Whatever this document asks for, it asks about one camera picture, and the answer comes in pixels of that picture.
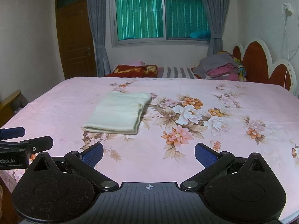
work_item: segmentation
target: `gray curtain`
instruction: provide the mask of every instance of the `gray curtain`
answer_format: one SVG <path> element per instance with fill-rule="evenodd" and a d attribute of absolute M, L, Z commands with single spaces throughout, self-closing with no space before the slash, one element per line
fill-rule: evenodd
<path fill-rule="evenodd" d="M 223 50 L 222 36 L 230 0 L 202 0 L 211 31 L 211 41 L 207 54 Z"/>
<path fill-rule="evenodd" d="M 111 72 L 105 49 L 106 0 L 86 0 L 90 29 L 95 42 L 98 77 Z"/>

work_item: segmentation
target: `white wall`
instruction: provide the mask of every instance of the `white wall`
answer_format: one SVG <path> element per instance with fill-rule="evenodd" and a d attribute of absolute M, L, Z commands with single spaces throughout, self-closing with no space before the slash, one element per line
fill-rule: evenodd
<path fill-rule="evenodd" d="M 50 0 L 0 0 L 0 98 L 32 101 L 59 82 Z"/>
<path fill-rule="evenodd" d="M 237 0 L 239 36 L 238 41 L 245 46 L 255 37 L 261 38 L 268 46 L 273 63 L 280 58 L 288 58 L 288 53 L 283 49 L 282 38 L 285 28 L 282 17 L 282 4 L 290 3 L 294 14 L 286 20 L 287 32 L 290 39 L 290 50 L 299 44 L 299 28 L 295 0 Z M 299 85 L 299 52 L 290 60 L 297 76 Z"/>
<path fill-rule="evenodd" d="M 223 35 L 223 45 L 225 50 L 231 50 L 232 46 L 237 42 L 237 18 L 237 0 L 231 0 Z M 63 80 L 64 76 L 56 34 L 55 0 L 52 0 L 52 27 L 56 59 L 59 66 L 60 77 L 61 80 Z M 113 48 L 110 31 L 109 0 L 107 0 L 106 50 L 111 68 L 119 63 L 135 61 L 143 61 L 146 64 L 156 64 L 158 66 L 196 66 L 200 59 L 207 56 L 207 49 L 208 47 L 206 45 L 199 46 L 181 44 L 140 44 Z"/>

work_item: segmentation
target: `window sill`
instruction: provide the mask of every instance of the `window sill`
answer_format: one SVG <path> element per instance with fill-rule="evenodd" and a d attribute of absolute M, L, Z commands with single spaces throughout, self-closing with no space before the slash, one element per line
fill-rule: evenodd
<path fill-rule="evenodd" d="M 144 45 L 198 45 L 209 46 L 208 40 L 197 39 L 164 39 L 164 38 L 148 38 L 148 39 L 130 39 L 117 41 L 112 45 L 115 47 L 127 47 L 127 46 L 144 46 Z"/>

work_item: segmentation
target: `wooden door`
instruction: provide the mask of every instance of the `wooden door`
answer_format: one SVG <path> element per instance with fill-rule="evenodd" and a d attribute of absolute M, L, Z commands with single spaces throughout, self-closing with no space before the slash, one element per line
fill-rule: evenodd
<path fill-rule="evenodd" d="M 57 9 L 56 26 L 65 79 L 96 77 L 95 53 L 86 0 Z"/>

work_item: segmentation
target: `red and white headboard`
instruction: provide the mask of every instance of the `red and white headboard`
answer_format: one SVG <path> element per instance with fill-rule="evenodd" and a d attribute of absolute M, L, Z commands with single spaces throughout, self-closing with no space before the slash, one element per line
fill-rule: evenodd
<path fill-rule="evenodd" d="M 285 88 L 292 94 L 297 89 L 297 79 L 293 66 L 288 64 L 286 59 L 279 59 L 275 63 L 272 61 L 270 51 L 259 38 L 248 42 L 245 49 L 239 43 L 235 44 L 233 56 L 241 59 L 246 70 L 246 79 L 250 82 L 276 84 L 284 86 L 286 70 Z"/>

